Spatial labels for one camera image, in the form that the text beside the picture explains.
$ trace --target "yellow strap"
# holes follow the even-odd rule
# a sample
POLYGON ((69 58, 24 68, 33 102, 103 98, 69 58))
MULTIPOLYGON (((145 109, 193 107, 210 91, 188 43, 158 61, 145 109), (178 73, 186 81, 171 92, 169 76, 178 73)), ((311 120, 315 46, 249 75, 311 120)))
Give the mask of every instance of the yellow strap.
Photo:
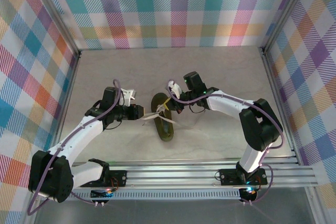
POLYGON ((170 101, 171 97, 169 97, 164 103, 163 103, 163 106, 166 110, 169 110, 166 103, 168 103, 170 101))

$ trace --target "gray floor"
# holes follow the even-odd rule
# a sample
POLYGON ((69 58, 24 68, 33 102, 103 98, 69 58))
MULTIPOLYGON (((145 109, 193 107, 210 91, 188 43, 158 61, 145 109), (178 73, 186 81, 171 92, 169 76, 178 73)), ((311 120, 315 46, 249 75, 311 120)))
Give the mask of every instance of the gray floor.
MULTIPOLYGON (((82 119, 84 113, 102 98, 105 87, 117 78, 125 89, 136 89, 136 103, 150 112, 152 97, 166 92, 166 82, 173 78, 183 89, 183 76, 197 71, 208 87, 249 100, 264 98, 276 105, 256 47, 160 48, 84 51, 71 95, 62 138, 82 119)), ((212 159, 240 157, 246 142, 239 121, 219 112, 192 114, 185 109, 174 112, 173 119, 192 126, 175 127, 174 139, 162 142, 154 121, 124 121, 112 131, 96 137, 78 156, 105 161, 154 159, 212 159)), ((287 156, 288 143, 270 156, 287 156)))
POLYGON ((51 201, 38 212, 35 223, 309 224, 315 221, 305 189, 275 188, 252 206, 242 206, 238 200, 111 200, 104 208, 95 208, 78 200, 61 204, 51 201))

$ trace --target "plaid fabric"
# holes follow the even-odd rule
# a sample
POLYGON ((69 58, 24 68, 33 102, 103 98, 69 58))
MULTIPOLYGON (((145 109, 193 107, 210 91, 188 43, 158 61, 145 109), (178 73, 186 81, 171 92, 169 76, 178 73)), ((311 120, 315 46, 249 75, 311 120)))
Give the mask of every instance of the plaid fabric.
POLYGON ((32 155, 48 148, 73 53, 41 0, 0 0, 0 223, 18 223, 32 155))
POLYGON ((302 159, 325 174, 336 221, 336 0, 299 0, 271 60, 302 159))
POLYGON ((266 32, 266 36, 264 37, 264 40, 262 41, 261 47, 264 47, 265 44, 267 43, 270 35, 273 33, 273 31, 274 31, 274 29, 277 25, 277 22, 279 21, 280 17, 282 16, 283 11, 286 8, 288 2, 289 2, 289 0, 282 0, 281 1, 281 4, 279 5, 279 8, 278 8, 276 14, 274 15, 274 18, 273 18, 270 26, 268 27, 268 30, 266 32))
POLYGON ((277 9, 275 0, 54 1, 82 49, 256 45, 277 9))

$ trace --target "flip-flop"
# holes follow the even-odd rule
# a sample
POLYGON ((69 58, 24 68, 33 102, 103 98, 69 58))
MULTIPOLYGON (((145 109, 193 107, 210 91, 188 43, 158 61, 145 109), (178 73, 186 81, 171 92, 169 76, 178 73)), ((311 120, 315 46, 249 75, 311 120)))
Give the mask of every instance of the flip-flop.
MULTIPOLYGON (((159 105, 162 105, 167 99, 168 99, 168 96, 165 93, 157 93, 152 99, 152 104, 151 104, 152 112, 156 112, 157 107, 159 105)), ((172 112, 169 110, 165 110, 160 113, 160 116, 171 120, 172 112)), ((172 123, 167 122, 161 118, 155 118, 154 121, 155 121, 157 133, 159 134, 159 137, 161 140, 168 142, 171 139, 173 139, 174 129, 173 129, 172 123)))

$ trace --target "white strap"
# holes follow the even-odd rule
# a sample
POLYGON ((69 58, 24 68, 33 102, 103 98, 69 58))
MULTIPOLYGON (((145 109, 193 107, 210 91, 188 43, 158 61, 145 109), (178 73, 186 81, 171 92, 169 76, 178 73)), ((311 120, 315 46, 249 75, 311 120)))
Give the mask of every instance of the white strap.
POLYGON ((181 124, 181 123, 177 123, 173 120, 170 120, 168 118, 164 118, 163 116, 160 116, 160 113, 165 111, 165 107, 162 104, 157 106, 157 107, 158 107, 158 109, 156 110, 156 112, 145 114, 143 117, 141 117, 141 119, 142 120, 150 120, 150 119, 155 119, 155 118, 161 118, 162 120, 165 120, 165 121, 167 121, 169 123, 172 123, 172 124, 179 125, 179 126, 181 126, 183 128, 186 128, 188 130, 192 129, 192 127, 189 127, 189 126, 181 124))

